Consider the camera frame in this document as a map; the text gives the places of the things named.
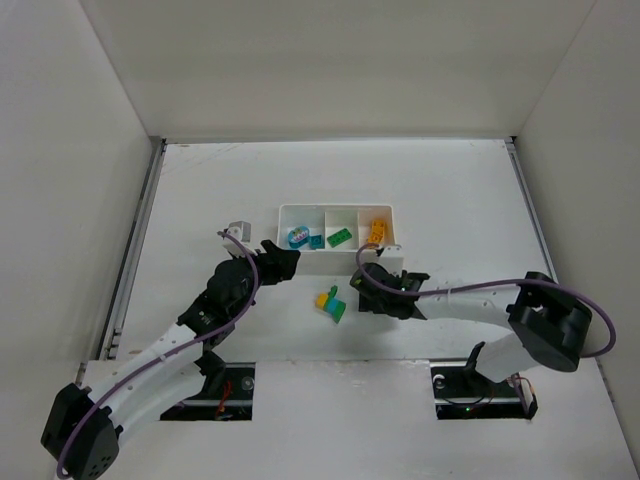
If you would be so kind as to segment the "blue curved lego brick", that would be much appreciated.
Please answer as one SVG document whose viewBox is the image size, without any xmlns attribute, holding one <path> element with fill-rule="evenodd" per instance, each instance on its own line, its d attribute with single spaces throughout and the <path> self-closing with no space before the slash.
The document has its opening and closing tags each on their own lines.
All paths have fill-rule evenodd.
<svg viewBox="0 0 640 480">
<path fill-rule="evenodd" d="M 300 249 L 309 242 L 310 230 L 307 226 L 292 228 L 287 234 L 287 243 L 291 249 Z"/>
</svg>

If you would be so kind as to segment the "blue long lego brick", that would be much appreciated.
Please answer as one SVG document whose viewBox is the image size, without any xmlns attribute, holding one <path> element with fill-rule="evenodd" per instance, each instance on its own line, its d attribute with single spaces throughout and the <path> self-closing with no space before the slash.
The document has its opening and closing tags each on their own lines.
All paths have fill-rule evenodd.
<svg viewBox="0 0 640 480">
<path fill-rule="evenodd" d="M 309 245 L 312 250 L 323 249 L 324 239 L 322 235 L 312 235 L 309 237 Z"/>
</svg>

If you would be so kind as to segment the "yellow rounded lego brick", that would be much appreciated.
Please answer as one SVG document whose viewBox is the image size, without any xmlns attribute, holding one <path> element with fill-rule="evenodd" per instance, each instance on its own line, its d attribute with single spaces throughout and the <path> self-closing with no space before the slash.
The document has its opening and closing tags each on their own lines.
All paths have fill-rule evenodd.
<svg viewBox="0 0 640 480">
<path fill-rule="evenodd" d="M 376 219 L 371 223 L 371 234 L 383 237 L 386 233 L 386 222 L 384 220 Z"/>
</svg>

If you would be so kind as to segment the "green lego plate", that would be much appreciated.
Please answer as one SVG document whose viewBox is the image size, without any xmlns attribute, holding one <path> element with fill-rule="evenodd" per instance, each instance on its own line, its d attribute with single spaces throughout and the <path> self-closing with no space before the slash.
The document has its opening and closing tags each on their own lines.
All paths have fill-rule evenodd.
<svg viewBox="0 0 640 480">
<path fill-rule="evenodd" d="M 342 228 L 336 232 L 327 236 L 327 243 L 331 248 L 337 248 L 349 242 L 353 238 L 352 233 L 348 228 Z"/>
</svg>

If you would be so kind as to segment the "long yellow lego brick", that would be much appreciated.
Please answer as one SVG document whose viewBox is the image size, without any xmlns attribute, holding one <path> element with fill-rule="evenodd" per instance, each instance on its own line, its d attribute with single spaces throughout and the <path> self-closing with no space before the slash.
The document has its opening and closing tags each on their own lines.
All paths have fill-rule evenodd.
<svg viewBox="0 0 640 480">
<path fill-rule="evenodd" d="M 384 242 L 385 230 L 378 226 L 373 226 L 368 236 L 367 242 L 373 244 L 382 244 Z"/>
</svg>

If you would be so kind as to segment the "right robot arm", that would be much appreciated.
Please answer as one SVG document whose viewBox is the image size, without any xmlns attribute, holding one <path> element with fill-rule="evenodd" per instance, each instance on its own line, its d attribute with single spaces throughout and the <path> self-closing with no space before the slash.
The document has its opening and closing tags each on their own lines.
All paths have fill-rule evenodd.
<svg viewBox="0 0 640 480">
<path fill-rule="evenodd" d="M 529 272 L 514 285 L 478 290 L 439 285 L 433 295 L 419 289 L 429 279 L 423 273 L 389 273 L 378 263 L 366 263 L 350 279 L 359 294 L 360 309 L 400 320 L 460 320 L 505 329 L 502 338 L 481 340 L 467 367 L 499 383 L 521 371 L 544 366 L 572 373 L 578 369 L 592 313 L 584 300 L 550 277 Z"/>
</svg>

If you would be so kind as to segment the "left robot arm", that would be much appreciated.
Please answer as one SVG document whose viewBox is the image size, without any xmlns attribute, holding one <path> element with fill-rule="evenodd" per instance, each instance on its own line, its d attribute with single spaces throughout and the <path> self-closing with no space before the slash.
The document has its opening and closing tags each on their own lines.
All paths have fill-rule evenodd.
<svg viewBox="0 0 640 480">
<path fill-rule="evenodd" d="M 254 305 L 258 289 L 294 277 L 299 252 L 270 240 L 252 251 L 223 236 L 230 259 L 158 340 L 101 381 L 70 383 L 56 394 L 41 444 L 56 460 L 58 478 L 99 478 L 138 429 L 211 386 L 225 368 L 213 350 Z"/>
</svg>

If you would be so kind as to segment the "green blue yellow lego stack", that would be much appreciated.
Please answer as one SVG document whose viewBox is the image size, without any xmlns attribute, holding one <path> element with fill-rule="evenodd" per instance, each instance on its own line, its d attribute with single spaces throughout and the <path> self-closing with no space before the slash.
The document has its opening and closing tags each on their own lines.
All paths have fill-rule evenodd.
<svg viewBox="0 0 640 480">
<path fill-rule="evenodd" d="M 316 297 L 315 306 L 329 315 L 335 324 L 339 324 L 345 311 L 346 303 L 337 297 L 338 286 L 333 285 L 328 292 Z"/>
</svg>

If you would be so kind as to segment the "white three-compartment tray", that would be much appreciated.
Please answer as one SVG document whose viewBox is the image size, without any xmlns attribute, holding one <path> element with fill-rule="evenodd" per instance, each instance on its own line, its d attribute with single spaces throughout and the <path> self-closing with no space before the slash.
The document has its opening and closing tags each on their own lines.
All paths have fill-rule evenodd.
<svg viewBox="0 0 640 480">
<path fill-rule="evenodd" d="M 355 254 L 357 249 L 367 243 L 373 220 L 386 222 L 384 242 L 380 246 L 396 244 L 393 208 L 384 204 L 284 204 L 278 212 L 278 247 L 289 249 L 288 232 L 298 226 L 307 226 L 310 236 L 322 235 L 324 248 L 312 250 L 309 242 L 302 248 L 302 259 L 345 259 L 346 254 Z M 348 228 L 353 238 L 337 248 L 331 248 L 327 236 Z"/>
</svg>

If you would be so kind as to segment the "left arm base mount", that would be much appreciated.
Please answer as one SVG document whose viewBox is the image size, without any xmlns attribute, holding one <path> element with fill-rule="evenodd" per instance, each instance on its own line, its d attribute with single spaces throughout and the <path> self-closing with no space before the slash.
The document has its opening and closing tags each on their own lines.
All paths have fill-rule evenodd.
<svg viewBox="0 0 640 480">
<path fill-rule="evenodd" d="M 196 364 L 205 373 L 202 389 L 178 402 L 160 416 L 161 421 L 251 421 L 256 364 L 225 362 L 213 352 Z"/>
</svg>

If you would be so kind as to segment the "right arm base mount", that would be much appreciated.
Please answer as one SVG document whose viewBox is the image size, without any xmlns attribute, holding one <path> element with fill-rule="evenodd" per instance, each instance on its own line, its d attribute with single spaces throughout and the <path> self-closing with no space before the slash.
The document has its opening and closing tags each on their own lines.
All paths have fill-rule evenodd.
<svg viewBox="0 0 640 480">
<path fill-rule="evenodd" d="M 519 374 L 500 382 L 476 371 L 484 342 L 469 357 L 430 364 L 434 407 L 438 420 L 522 419 L 530 421 L 538 412 L 531 382 Z"/>
</svg>

